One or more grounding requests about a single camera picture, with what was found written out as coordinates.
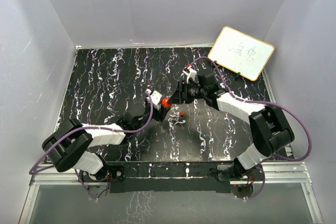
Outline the orange earbud charging case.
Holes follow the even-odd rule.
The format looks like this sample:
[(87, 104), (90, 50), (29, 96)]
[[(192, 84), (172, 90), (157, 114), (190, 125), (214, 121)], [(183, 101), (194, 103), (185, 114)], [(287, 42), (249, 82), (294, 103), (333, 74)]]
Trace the orange earbud charging case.
[(166, 108), (170, 108), (172, 105), (169, 103), (169, 98), (164, 98), (161, 102), (161, 104), (163, 106), (165, 106)]

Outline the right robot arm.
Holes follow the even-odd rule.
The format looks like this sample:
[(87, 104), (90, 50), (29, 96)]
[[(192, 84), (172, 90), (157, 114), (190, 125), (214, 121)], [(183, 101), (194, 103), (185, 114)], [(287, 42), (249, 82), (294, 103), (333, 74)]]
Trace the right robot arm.
[(196, 80), (189, 77), (179, 81), (167, 103), (188, 104), (203, 99), (211, 108), (228, 112), (249, 124), (253, 139), (252, 144), (234, 159), (231, 167), (225, 170), (214, 168), (211, 173), (247, 180), (258, 164), (295, 139), (281, 108), (234, 99), (226, 89), (220, 87), (214, 73), (199, 72), (196, 76)]

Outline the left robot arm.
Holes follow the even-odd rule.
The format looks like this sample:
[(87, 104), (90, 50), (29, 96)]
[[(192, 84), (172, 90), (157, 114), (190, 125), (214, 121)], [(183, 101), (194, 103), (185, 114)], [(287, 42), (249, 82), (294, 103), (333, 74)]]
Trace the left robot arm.
[(133, 135), (150, 121), (150, 109), (150, 104), (146, 103), (143, 114), (130, 110), (116, 123), (103, 125), (100, 129), (93, 129), (93, 125), (70, 119), (61, 123), (58, 130), (42, 143), (42, 149), (48, 151), (61, 137), (79, 129), (57, 144), (47, 157), (58, 172), (74, 168), (89, 173), (92, 179), (98, 182), (104, 181), (110, 173), (108, 164), (99, 154), (91, 153), (87, 149), (98, 145), (129, 143), (133, 140)]

